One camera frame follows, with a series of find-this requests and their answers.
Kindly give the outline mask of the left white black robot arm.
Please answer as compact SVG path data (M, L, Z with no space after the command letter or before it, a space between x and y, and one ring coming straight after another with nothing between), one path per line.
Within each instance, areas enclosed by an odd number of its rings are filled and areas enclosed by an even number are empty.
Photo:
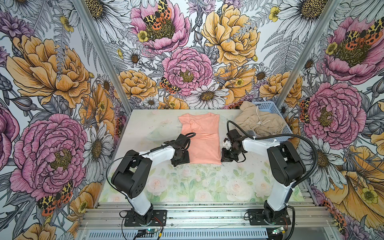
M152 167L170 162L173 167L189 164L189 146L196 133L180 134L176 140L167 141L160 147L147 152L129 150L122 157L110 185L123 194L132 209L123 217L124 227L164 227L166 210L155 210L144 189Z

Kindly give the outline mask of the beige drawstring shorts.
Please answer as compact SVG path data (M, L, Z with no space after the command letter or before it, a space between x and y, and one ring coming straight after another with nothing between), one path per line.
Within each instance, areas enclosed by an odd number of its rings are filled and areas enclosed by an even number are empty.
M286 126L285 120L278 114L264 112L251 102L244 101L242 111L235 118L235 123L244 131L253 131L258 137L282 134Z

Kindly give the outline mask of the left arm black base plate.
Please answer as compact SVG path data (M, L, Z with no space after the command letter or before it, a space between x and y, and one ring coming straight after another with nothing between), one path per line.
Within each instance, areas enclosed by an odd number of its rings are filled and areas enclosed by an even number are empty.
M167 222L167 210L150 210L144 216L129 210L124 217L125 227L164 227Z

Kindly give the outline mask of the left aluminium corner post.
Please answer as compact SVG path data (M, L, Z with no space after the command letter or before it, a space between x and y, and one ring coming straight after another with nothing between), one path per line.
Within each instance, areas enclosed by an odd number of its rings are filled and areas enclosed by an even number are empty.
M107 49L105 48L103 39L99 35L99 30L97 29L96 24L92 19L92 16L90 14L90 11L88 10L88 7L85 1L75 1L74 6L75 6L75 9L78 11L80 19L82 20L82 23L84 24L87 30L89 39L93 43L100 59L102 60L102 63L106 69L107 74L111 78L111 81L117 91L117 94L122 102L122 105L128 117L130 117L133 108L126 96L125 90L123 89L122 84L118 78L118 74L115 70L115 67L111 62Z

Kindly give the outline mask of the light blue plastic basket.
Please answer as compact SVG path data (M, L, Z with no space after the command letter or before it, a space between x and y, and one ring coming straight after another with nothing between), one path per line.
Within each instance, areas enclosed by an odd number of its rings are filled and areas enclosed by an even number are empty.
M257 108L255 126L248 133L254 137L292 134L277 106L271 102L253 102Z

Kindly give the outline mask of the aluminium corner post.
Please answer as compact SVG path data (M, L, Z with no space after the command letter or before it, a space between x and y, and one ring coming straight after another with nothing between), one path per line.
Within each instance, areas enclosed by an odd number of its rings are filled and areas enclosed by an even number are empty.
M133 108L126 96L125 90L123 89L122 84L118 78L118 74L115 70L115 67L111 62L107 49L105 48L103 39L99 35L99 30L97 29L96 24L92 19L92 16L90 14L90 11L88 10L88 7L85 1L75 1L74 6L75 6L75 9L78 11L80 19L82 20L82 23L84 24L87 30L89 39L93 43L100 59L102 60L102 63L106 69L107 74L111 78L111 81L117 91L117 94L122 102L122 105L128 117L130 117Z
M320 16L319 21L316 23L314 27L314 31L309 34L308 41L304 45L303 50L301 51L297 62L295 63L290 75L287 79L287 82L282 88L282 91L279 93L278 98L275 100L275 105L279 108L283 102L286 100L288 94L290 93L291 88L296 82L303 65L305 64L308 55L311 53L312 49L315 47L316 43L320 39L324 30L329 26L331 18L336 12L340 0L328 1L323 13Z

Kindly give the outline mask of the peach graphic t-shirt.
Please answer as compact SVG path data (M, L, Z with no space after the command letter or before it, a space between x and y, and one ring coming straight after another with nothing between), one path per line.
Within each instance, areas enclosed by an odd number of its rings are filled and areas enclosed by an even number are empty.
M221 147L219 136L220 116L185 114L179 117L182 134L195 133L191 138L189 156L191 164L221 165Z

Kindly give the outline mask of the green circuit board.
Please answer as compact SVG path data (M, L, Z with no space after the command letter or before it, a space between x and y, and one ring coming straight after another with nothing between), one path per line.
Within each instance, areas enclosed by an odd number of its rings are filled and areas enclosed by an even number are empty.
M136 238L144 237L144 238L153 238L157 237L160 238L163 234L163 229L143 229L143 230L138 230L136 234Z

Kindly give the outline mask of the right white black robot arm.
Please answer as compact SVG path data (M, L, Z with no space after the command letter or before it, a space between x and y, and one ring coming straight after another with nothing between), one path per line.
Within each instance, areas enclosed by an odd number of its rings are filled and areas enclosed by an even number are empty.
M268 157L275 182L272 192L264 203L264 209L254 212L252 220L261 224L274 225L288 214L288 201L295 186L306 173L299 154L289 141L280 142L280 138L297 137L293 134L279 134L256 138L242 136L235 129L227 132L222 148L222 162L239 162L239 155L248 152Z

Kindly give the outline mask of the aluminium rail frame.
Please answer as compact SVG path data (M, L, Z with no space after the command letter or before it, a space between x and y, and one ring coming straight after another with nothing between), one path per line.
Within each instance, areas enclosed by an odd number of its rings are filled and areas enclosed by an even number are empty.
M290 204L296 210L298 228L321 228L333 226L333 219L325 207L312 202ZM262 209L262 203L158 203L155 210L166 210L168 229L175 228L248 228L244 215L250 209ZM122 225L124 203L103 203L90 209L80 224L80 230L115 230Z

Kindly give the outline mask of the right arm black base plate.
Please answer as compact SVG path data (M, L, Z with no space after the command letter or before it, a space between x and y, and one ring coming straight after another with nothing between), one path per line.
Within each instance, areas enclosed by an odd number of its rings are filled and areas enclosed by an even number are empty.
M290 225L291 219L287 209L275 212L268 209L249 209L244 215L244 219L250 222L251 226L258 225Z

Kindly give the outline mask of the right aluminium corner post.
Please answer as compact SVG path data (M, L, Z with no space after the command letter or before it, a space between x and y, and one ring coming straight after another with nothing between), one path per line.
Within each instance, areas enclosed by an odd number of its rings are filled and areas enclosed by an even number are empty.
M286 100L288 94L290 93L291 88L296 82L303 65L305 64L308 55L311 53L312 49L315 47L316 43L320 39L324 30L329 26L331 18L336 12L340 0L328 1L323 13L320 16L319 21L316 23L314 27L314 31L309 34L308 41L304 45L303 50L301 51L297 62L295 63L290 75L287 79L287 82L282 88L282 91L279 93L278 98L275 100L275 105L279 108L283 102Z

